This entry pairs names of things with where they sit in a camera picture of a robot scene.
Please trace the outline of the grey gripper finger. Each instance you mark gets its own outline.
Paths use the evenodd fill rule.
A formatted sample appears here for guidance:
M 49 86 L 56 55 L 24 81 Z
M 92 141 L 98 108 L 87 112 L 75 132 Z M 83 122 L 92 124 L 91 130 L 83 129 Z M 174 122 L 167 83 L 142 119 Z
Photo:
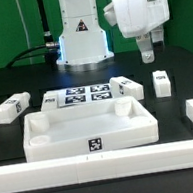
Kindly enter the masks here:
M 162 26 L 155 28 L 151 31 L 151 35 L 154 43 L 162 42 L 164 40 L 164 28 Z
M 151 64 L 151 62 L 154 62 L 155 53 L 150 33 L 143 34 L 142 36 L 137 36 L 136 42 L 138 45 L 138 49 L 140 49 L 143 63 Z

